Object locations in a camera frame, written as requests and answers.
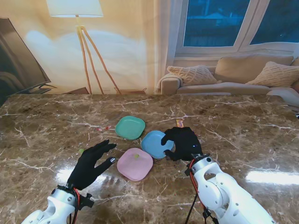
floor lamp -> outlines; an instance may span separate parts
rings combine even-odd
[[[90,53],[90,50],[87,45],[87,41],[84,37],[87,37],[91,45],[93,46],[95,52],[97,53],[105,72],[111,79],[113,85],[115,86],[116,91],[118,91],[119,94],[121,94],[121,91],[117,87],[115,81],[113,80],[112,76],[110,75],[109,71],[107,70],[107,67],[103,61],[103,58],[98,51],[97,47],[95,46],[93,40],[91,39],[90,35],[88,34],[86,28],[84,26],[80,25],[79,22],[79,17],[103,17],[103,12],[99,3],[99,0],[47,0],[48,4],[48,9],[50,16],[53,17],[75,17],[78,22],[77,26],[77,34],[78,38],[80,40],[80,45],[82,49],[82,55],[83,55],[83,61],[84,61],[84,70],[86,74],[86,79],[87,79],[87,85],[88,85],[88,90],[89,93],[92,94],[92,89],[90,87],[90,81],[89,81],[89,76],[87,72],[87,64],[86,64],[86,55],[85,55],[85,49],[86,48],[87,54],[89,56],[89,60],[93,69],[93,74],[97,80],[98,86],[101,90],[101,93],[104,95],[103,89],[101,87],[98,75],[95,71],[94,65],[93,65],[93,59],[92,55]]]

tv screen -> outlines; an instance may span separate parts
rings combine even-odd
[[[0,18],[0,96],[50,82],[8,18]]]

window pane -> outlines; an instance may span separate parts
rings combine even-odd
[[[251,44],[299,42],[298,9],[298,0],[271,0]]]
[[[189,0],[184,46],[233,46],[250,0]]]

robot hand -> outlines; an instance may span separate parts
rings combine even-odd
[[[58,186],[57,189],[54,189],[51,196],[47,198],[47,209],[45,211],[34,211],[22,224],[66,224],[68,216],[70,217],[69,224],[74,224],[78,210],[81,210],[84,206],[91,208],[94,204],[90,200],[91,194],[84,197],[78,193],[77,189],[83,190],[88,187],[99,175],[116,162],[114,157],[110,157],[99,166],[94,167],[97,160],[115,146],[116,144],[109,144],[109,140],[106,140],[85,150],[67,181],[67,187]]]
[[[99,166],[94,167],[97,160],[100,159],[104,153],[109,152],[110,149],[115,147],[116,144],[109,144],[109,140],[106,140],[85,150],[78,159],[78,163],[67,181],[67,186],[71,189],[76,188],[83,190],[91,185],[98,176],[115,162],[115,158],[113,160],[113,157],[110,157]]]
[[[165,154],[174,161],[191,161],[188,174],[202,205],[203,216],[207,219],[213,211],[219,224],[274,224],[268,212],[236,180],[224,173],[208,154],[203,154],[195,133],[189,128],[174,127],[165,131],[161,144],[167,140],[175,143],[176,151],[166,150]]]
[[[168,140],[174,141],[176,151],[166,150],[164,153],[173,161],[191,161],[192,154],[202,155],[201,145],[196,134],[189,127],[173,127],[165,131],[165,136],[161,140],[161,145],[165,145]]]

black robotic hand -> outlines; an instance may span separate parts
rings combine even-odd
[[[193,159],[191,154],[202,155],[201,145],[197,136],[189,127],[173,127],[165,131],[165,136],[161,140],[161,145],[165,145],[168,140],[174,141],[176,146],[175,152],[170,150],[164,151],[173,161]]]
[[[110,157],[102,164],[94,167],[97,160],[100,159],[104,153],[107,153],[110,149],[116,147],[116,144],[108,143],[109,140],[105,140],[82,153],[67,181],[67,186],[69,188],[76,188],[78,190],[87,188],[97,179],[99,175],[101,175],[116,161],[114,157]]]

